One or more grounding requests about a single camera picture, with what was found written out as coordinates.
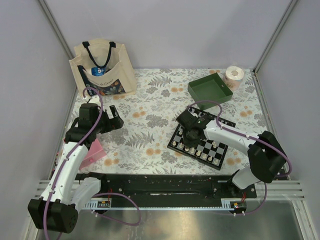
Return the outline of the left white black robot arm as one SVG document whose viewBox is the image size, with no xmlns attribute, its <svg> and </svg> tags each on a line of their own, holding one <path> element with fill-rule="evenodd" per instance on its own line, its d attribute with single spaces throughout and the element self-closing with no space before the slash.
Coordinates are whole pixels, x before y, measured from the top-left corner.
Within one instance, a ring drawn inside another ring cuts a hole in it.
<svg viewBox="0 0 320 240">
<path fill-rule="evenodd" d="M 60 162 L 49 184 L 38 199 L 28 203 L 28 212 L 37 229 L 69 234 L 92 196 L 107 195 L 108 184 L 94 177 L 85 180 L 75 191 L 72 186 L 97 135 L 118 130 L 123 124 L 116 107 L 101 106 L 98 98 L 80 106 L 78 117 L 65 134 Z"/>
</svg>

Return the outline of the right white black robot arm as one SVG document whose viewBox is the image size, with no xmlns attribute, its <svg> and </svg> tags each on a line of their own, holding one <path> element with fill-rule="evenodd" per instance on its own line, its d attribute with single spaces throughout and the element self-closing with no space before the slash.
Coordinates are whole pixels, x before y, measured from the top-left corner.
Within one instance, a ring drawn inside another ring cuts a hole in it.
<svg viewBox="0 0 320 240">
<path fill-rule="evenodd" d="M 183 111 L 177 118 L 182 127 L 184 145 L 195 148 L 201 140 L 218 141 L 244 153 L 249 166 L 237 170 L 228 184 L 228 194 L 239 198 L 252 184 L 271 183 L 288 158 L 275 136 L 264 131 L 251 135 L 222 123 L 218 117 L 205 114 L 196 116 L 189 110 Z"/>
</svg>

